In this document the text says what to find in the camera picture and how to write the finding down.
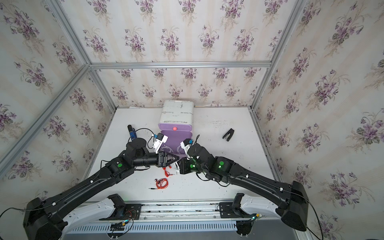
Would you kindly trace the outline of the purple top drawer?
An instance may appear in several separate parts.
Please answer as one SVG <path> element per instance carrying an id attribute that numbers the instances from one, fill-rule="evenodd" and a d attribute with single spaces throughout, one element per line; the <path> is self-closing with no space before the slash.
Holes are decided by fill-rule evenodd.
<path id="1" fill-rule="evenodd" d="M 159 123 L 158 127 L 161 131 L 174 131 L 174 132 L 192 132 L 192 125 L 178 124 L 178 123 Z"/>

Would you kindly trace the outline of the white earphones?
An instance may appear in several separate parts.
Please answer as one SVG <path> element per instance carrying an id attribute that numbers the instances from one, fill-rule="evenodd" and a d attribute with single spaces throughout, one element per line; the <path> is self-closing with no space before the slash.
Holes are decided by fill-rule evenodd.
<path id="1" fill-rule="evenodd" d="M 180 173 L 180 167 L 179 167 L 179 164 L 178 163 L 175 163 L 175 166 L 174 166 L 175 170 L 176 170 L 176 174 L 178 175 Z"/>
<path id="2" fill-rule="evenodd" d="M 165 152 L 165 153 L 169 153 L 169 154 L 173 154 L 174 151 L 172 150 L 172 148 L 166 146 L 166 145 L 163 145 L 161 148 L 160 148 L 161 151 Z"/>
<path id="3" fill-rule="evenodd" d="M 178 147 L 177 147 L 177 153 L 178 154 L 184 154 L 185 153 L 185 146 L 183 145 L 183 143 L 181 143 Z"/>

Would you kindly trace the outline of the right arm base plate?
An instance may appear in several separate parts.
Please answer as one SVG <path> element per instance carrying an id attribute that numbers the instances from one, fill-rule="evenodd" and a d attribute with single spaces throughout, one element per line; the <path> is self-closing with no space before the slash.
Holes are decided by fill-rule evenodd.
<path id="1" fill-rule="evenodd" d="M 218 211 L 220 212 L 221 219 L 257 219 L 260 217 L 260 214 L 248 214 L 243 211 L 237 205 L 229 202 L 221 202 L 218 205 Z"/>

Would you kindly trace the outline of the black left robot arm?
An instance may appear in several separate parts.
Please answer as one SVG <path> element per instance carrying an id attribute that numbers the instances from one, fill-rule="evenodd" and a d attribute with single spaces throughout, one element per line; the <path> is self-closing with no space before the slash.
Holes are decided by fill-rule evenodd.
<path id="1" fill-rule="evenodd" d="M 126 204 L 118 195 L 83 207 L 82 204 L 101 191 L 118 184 L 135 172 L 136 167 L 163 168 L 179 156 L 158 151 L 150 153 L 142 138 L 127 143 L 116 158 L 74 187 L 46 200 L 36 198 L 26 207 L 23 227 L 29 240 L 59 240 L 70 231 L 99 219 L 125 215 Z"/>

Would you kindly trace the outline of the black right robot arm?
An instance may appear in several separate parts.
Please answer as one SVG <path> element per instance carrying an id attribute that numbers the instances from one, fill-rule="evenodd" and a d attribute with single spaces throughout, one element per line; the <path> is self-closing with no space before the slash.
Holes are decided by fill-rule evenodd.
<path id="1" fill-rule="evenodd" d="M 256 193 L 277 208 L 275 212 L 287 226 L 305 232 L 307 230 L 309 198 L 303 184 L 278 182 L 256 174 L 238 163 L 215 157 L 200 144 L 180 144 L 186 157 L 178 161 L 180 174 L 203 174 L 208 181 L 235 185 Z"/>

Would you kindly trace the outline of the purple drawer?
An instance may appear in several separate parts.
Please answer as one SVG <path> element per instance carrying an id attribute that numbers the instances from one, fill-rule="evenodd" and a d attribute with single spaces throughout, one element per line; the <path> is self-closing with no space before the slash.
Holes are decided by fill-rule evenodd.
<path id="1" fill-rule="evenodd" d="M 163 143 L 163 145 L 166 145 L 174 151 L 173 154 L 179 155 L 179 156 L 185 156 L 185 154 L 178 154 L 177 153 L 177 147 L 180 145 L 182 141 L 185 139 L 191 139 L 193 134 L 191 132 L 174 132 L 174 131 L 161 131 L 162 134 L 168 137 L 168 140 L 166 143 Z"/>
<path id="2" fill-rule="evenodd" d="M 174 131 L 174 132 L 192 132 L 192 125 L 178 124 L 178 123 L 159 123 L 158 127 L 161 131 Z"/>

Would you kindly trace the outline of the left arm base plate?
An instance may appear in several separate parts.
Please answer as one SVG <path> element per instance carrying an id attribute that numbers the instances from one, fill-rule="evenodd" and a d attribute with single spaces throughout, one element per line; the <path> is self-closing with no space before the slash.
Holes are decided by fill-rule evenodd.
<path id="1" fill-rule="evenodd" d="M 116 208 L 113 213 L 100 221 L 128 220 L 130 218 L 138 220 L 140 218 L 142 205 L 141 204 L 126 204 L 124 207 Z"/>

